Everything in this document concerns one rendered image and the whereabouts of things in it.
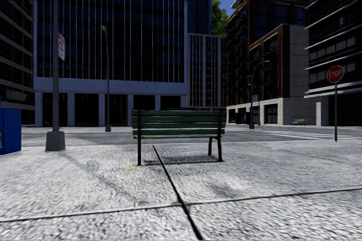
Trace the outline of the grey street lamp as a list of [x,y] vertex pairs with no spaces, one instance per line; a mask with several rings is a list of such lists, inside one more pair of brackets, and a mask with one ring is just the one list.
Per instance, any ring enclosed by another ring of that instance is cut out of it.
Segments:
[[262,63],[270,63],[269,60],[266,61],[260,61],[253,69],[252,71],[252,75],[251,75],[251,82],[250,82],[250,124],[249,124],[249,129],[254,129],[254,122],[253,122],[253,77],[254,77],[254,73],[256,68],[261,65]]
[[106,26],[102,26],[102,31],[106,37],[106,53],[107,53],[107,122],[105,125],[105,132],[111,132],[110,125],[110,80],[109,80],[109,45],[108,45],[108,29]]

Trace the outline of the glass tower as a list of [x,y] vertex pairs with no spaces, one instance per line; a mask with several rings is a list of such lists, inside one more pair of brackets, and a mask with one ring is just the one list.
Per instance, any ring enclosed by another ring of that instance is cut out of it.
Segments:
[[211,0],[59,0],[61,126],[128,126],[133,109],[224,106],[224,39]]

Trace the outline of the tree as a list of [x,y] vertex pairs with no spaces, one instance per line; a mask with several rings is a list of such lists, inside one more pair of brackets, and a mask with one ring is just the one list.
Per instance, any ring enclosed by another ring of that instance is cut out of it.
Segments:
[[221,37],[226,36],[227,11],[220,7],[220,0],[211,0],[211,34]]

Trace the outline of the brown framed concrete building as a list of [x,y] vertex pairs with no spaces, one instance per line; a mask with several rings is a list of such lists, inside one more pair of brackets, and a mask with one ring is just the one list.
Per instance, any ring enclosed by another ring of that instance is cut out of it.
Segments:
[[316,102],[305,97],[308,83],[309,0],[234,0],[226,22],[225,104],[227,121],[250,124],[253,77],[255,125],[316,123]]

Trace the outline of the blue booth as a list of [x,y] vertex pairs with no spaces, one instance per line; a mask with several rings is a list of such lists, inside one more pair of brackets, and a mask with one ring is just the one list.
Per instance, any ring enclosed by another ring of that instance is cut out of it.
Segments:
[[2,108],[0,96],[0,155],[21,150],[21,110]]

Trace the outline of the dark banded building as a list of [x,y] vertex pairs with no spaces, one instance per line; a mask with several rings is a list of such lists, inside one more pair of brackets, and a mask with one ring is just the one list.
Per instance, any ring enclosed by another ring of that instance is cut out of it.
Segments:
[[316,125],[334,125],[334,83],[327,71],[344,70],[337,83],[337,125],[362,126],[362,0],[311,0],[307,6],[308,99],[316,102]]
[[0,97],[22,124],[35,123],[32,0],[0,0]]

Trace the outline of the sign on a post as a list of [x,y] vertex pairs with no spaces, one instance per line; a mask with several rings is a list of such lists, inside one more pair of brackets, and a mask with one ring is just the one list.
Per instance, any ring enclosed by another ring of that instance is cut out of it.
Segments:
[[344,70],[340,65],[332,66],[327,71],[327,79],[334,83],[334,140],[337,142],[337,83],[343,77]]
[[59,0],[53,0],[53,109],[52,131],[46,135],[46,152],[62,151],[65,149],[64,132],[59,129],[59,30],[58,30],[58,6]]

